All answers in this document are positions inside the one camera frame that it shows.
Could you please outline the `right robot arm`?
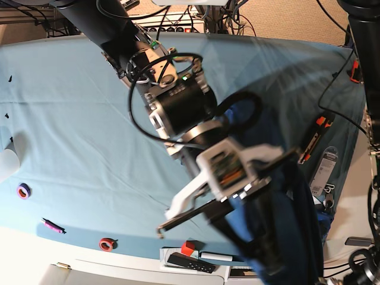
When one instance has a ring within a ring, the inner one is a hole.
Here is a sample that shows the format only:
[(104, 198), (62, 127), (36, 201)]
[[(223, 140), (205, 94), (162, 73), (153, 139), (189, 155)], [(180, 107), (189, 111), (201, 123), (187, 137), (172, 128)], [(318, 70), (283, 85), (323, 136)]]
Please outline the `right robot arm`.
[(230, 199), (254, 200), (258, 227), (254, 235), (275, 234), (268, 186), (273, 172), (295, 151), (262, 144), (244, 147), (235, 136), (255, 126), (263, 111), (255, 93), (241, 91), (218, 103), (207, 83), (202, 57), (165, 49), (135, 24), (118, 1), (52, 1), (52, 5), (103, 52), (119, 79), (129, 87), (128, 101), (138, 91), (155, 133), (170, 156), (190, 171), (191, 181), (172, 199), (157, 234), (204, 213), (227, 237)]

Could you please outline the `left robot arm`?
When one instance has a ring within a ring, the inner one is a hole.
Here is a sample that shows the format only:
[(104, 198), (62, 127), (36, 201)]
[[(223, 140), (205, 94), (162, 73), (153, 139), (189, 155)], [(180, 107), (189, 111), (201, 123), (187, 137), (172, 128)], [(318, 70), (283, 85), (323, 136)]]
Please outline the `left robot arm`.
[(343, 29), (352, 39), (352, 54), (356, 55), (359, 80), (365, 88), (364, 126), (359, 129), (369, 143), (371, 161), (375, 164), (367, 194), (367, 216), (374, 244), (358, 249), (348, 260), (351, 273), (337, 280), (325, 277), (325, 284), (379, 284), (379, 202), (372, 194), (379, 192), (379, 1), (339, 1), (347, 13), (348, 26)]

